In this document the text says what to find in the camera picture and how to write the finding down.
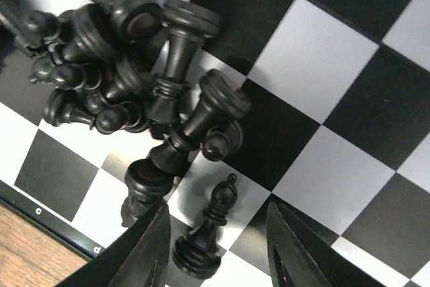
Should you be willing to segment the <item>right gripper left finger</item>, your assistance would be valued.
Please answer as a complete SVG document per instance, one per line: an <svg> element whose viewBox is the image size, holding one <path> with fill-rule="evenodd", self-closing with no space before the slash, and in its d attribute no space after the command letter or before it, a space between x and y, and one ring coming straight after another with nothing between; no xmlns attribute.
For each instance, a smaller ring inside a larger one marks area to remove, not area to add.
<svg viewBox="0 0 430 287"><path fill-rule="evenodd" d="M164 286L170 240L169 207L160 203L152 206L103 253L58 285Z"/></svg>

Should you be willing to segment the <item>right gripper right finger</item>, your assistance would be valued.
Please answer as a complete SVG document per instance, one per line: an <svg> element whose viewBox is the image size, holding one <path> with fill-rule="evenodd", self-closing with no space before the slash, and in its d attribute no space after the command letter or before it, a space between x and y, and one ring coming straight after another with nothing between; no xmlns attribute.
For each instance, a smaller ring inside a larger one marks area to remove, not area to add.
<svg viewBox="0 0 430 287"><path fill-rule="evenodd" d="M343 237L327 244L276 202L267 209L267 256L274 286L406 286L409 282Z"/></svg>

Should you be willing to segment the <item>black chess bishop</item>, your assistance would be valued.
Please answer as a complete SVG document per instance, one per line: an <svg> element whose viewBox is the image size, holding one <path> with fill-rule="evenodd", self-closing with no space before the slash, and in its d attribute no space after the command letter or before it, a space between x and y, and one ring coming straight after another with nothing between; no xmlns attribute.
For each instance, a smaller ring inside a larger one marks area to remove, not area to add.
<svg viewBox="0 0 430 287"><path fill-rule="evenodd" d="M188 276L199 280L211 278L220 267L217 245L218 229L226 225L226 217L238 198L237 175L231 173L212 190L209 205L202 210L202 225L182 236L173 246L175 265Z"/></svg>

